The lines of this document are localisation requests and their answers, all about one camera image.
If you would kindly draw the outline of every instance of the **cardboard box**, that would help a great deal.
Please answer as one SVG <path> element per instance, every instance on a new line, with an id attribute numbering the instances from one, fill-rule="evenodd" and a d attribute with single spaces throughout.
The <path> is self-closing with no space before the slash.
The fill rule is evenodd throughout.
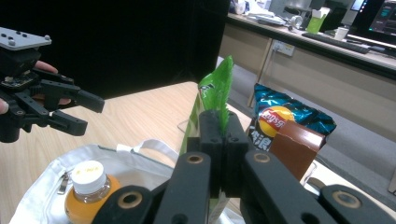
<path id="1" fill-rule="evenodd" d="M 274 137 L 269 151 L 300 181 L 325 144 L 325 136 L 292 120 Z"/>

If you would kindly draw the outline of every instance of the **gray carpet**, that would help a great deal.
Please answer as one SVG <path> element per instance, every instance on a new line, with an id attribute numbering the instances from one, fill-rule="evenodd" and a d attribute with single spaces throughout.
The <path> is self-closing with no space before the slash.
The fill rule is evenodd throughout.
<path id="1" fill-rule="evenodd" d="M 248 107 L 247 103 L 255 81 L 255 74 L 237 64 L 234 66 L 233 86 L 228 103 L 249 117 L 252 117 L 253 108 Z M 396 143 L 293 92 L 285 93 L 325 112 L 337 123 L 337 128 L 319 152 L 317 160 L 381 203 L 396 210 L 396 197 L 388 192 L 396 168 Z"/>

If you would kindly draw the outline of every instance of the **bottle cap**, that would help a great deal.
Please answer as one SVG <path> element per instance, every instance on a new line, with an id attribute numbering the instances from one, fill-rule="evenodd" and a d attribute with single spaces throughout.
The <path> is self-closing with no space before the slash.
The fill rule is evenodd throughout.
<path id="1" fill-rule="evenodd" d="M 73 170 L 72 181 L 76 193 L 94 193 L 106 183 L 105 169 L 99 161 L 84 161 Z"/>

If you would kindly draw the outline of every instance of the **keyboard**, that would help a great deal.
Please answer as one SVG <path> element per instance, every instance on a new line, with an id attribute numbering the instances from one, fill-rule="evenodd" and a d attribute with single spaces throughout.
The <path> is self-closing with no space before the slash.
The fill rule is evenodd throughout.
<path id="1" fill-rule="evenodd" d="M 330 44 L 330 45 L 334 45 L 336 47 L 342 48 L 342 49 L 349 49 L 361 54 L 366 54 L 368 53 L 370 50 L 361 46 L 357 46 L 354 44 L 350 44 L 341 40 L 335 40 L 333 38 L 324 36 L 324 35 L 314 35 L 311 33 L 303 33 L 302 36 L 304 37 L 308 37 L 326 44 Z"/>

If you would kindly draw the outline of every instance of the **black wall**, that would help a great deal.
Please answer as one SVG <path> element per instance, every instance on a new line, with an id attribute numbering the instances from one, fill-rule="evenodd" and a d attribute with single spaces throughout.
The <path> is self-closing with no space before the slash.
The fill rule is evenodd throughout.
<path id="1" fill-rule="evenodd" d="M 0 26 L 50 35 L 41 60 L 104 98 L 215 69 L 227 0 L 1 1 Z"/>

